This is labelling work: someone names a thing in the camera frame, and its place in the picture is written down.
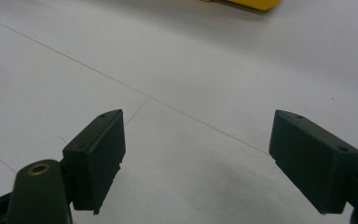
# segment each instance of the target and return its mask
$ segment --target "white floor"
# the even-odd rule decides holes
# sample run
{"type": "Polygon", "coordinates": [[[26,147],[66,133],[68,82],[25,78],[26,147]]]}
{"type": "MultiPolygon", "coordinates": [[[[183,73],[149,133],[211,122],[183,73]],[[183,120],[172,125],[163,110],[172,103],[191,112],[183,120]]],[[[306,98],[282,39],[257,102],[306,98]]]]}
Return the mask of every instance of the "white floor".
{"type": "Polygon", "coordinates": [[[123,109],[128,153],[86,223],[349,223],[268,155],[275,109],[358,147],[358,1],[0,0],[0,195],[123,109]]]}

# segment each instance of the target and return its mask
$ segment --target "white table surface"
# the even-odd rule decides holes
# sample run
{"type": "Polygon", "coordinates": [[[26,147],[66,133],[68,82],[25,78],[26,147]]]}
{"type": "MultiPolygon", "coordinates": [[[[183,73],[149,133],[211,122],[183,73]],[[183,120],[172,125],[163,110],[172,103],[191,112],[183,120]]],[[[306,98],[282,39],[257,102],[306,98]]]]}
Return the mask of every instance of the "white table surface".
{"type": "Polygon", "coordinates": [[[0,195],[119,108],[122,170],[76,223],[349,223],[268,148],[275,109],[358,147],[358,1],[0,0],[0,195]]]}

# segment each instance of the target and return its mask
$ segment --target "black mechanical arm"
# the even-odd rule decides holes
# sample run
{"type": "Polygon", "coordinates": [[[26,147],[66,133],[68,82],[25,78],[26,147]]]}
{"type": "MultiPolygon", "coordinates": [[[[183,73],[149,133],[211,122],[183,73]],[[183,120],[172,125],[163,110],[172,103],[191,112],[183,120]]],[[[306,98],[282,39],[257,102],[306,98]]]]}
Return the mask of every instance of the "black mechanical arm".
{"type": "MultiPolygon", "coordinates": [[[[0,197],[0,223],[72,223],[75,210],[98,214],[120,169],[125,148],[123,113],[98,116],[62,151],[62,161],[22,168],[12,193],[0,197]]],[[[321,214],[353,207],[358,224],[358,149],[310,120],[277,110],[269,154],[321,214]]]]}

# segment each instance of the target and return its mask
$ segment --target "screw hole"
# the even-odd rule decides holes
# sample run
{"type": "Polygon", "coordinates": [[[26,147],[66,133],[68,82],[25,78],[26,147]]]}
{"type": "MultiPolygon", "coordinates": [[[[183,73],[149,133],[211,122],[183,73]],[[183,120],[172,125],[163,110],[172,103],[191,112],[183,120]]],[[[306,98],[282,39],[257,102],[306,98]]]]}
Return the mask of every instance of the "screw hole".
{"type": "Polygon", "coordinates": [[[346,147],[339,147],[338,149],[339,149],[340,151],[343,151],[343,152],[349,151],[346,147]]]}
{"type": "Polygon", "coordinates": [[[39,163],[32,166],[28,170],[28,175],[41,175],[45,173],[48,169],[50,169],[50,165],[48,163],[39,163]]]}

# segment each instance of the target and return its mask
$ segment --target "yellow object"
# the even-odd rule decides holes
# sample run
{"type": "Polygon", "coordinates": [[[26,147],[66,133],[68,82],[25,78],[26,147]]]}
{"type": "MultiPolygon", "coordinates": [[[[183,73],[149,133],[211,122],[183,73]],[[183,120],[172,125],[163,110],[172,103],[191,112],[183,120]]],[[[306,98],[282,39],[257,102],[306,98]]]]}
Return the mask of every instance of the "yellow object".
{"type": "MultiPolygon", "coordinates": [[[[211,2],[212,0],[202,0],[204,2],[211,2]]],[[[228,0],[229,2],[241,4],[247,7],[254,7],[259,10],[269,10],[275,7],[280,0],[228,0]]]]}

